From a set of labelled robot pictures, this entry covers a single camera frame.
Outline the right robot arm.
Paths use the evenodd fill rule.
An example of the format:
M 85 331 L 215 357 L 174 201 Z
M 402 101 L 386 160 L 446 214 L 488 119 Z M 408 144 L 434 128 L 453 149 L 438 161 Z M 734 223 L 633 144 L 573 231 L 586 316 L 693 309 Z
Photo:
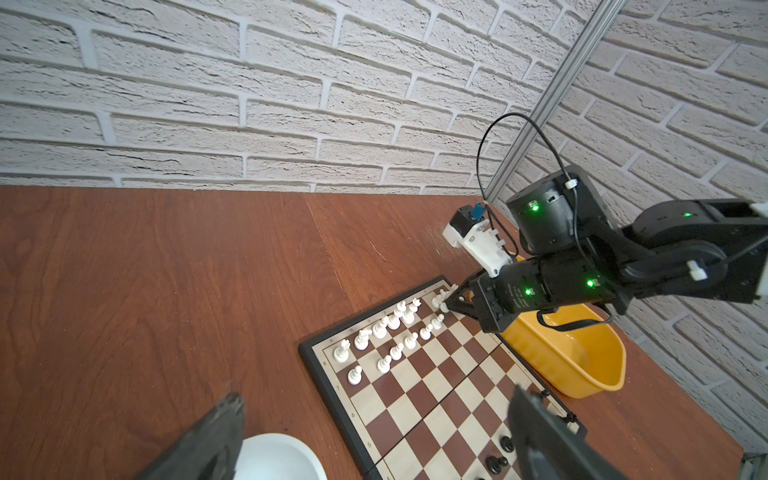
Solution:
M 444 312 L 505 331 L 521 314 L 677 295 L 750 304 L 767 293 L 767 208 L 739 199 L 673 200 L 619 227 L 587 172 L 571 165 L 507 202 L 528 258 L 517 261 L 480 206 L 460 208 L 446 240 L 478 273 L 435 299 Z

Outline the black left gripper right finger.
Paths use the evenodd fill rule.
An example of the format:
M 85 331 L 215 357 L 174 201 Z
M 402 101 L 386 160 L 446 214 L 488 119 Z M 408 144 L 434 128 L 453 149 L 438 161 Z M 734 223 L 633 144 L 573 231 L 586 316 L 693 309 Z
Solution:
M 617 468 L 571 432 L 540 400 L 516 387 L 508 410 L 523 479 L 620 480 Z

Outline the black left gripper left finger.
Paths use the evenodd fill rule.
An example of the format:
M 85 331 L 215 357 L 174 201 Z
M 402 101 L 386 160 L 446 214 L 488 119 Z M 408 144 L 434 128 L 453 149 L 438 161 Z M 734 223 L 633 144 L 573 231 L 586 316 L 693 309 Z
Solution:
M 244 401 L 230 393 L 135 479 L 233 479 L 244 426 Z

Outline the white plastic bin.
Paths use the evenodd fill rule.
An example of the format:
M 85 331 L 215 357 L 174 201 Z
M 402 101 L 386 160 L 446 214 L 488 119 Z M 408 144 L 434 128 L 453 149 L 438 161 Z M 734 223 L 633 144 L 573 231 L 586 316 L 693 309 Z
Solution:
M 243 441 L 234 479 L 326 480 L 327 474 L 317 455 L 301 440 L 267 433 Z

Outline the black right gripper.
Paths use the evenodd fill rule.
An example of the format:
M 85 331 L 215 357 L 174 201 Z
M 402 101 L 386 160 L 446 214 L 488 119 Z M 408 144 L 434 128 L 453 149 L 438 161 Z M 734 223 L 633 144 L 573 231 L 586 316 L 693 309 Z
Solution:
M 540 326 L 558 332 L 598 323 L 579 319 L 554 325 L 545 320 L 563 306 L 600 299 L 600 274 L 581 258 L 534 257 L 504 266 L 496 277 L 482 273 L 468 286 L 452 291 L 442 303 L 451 312 L 477 320 L 486 333 L 503 332 L 526 312 L 535 313 Z

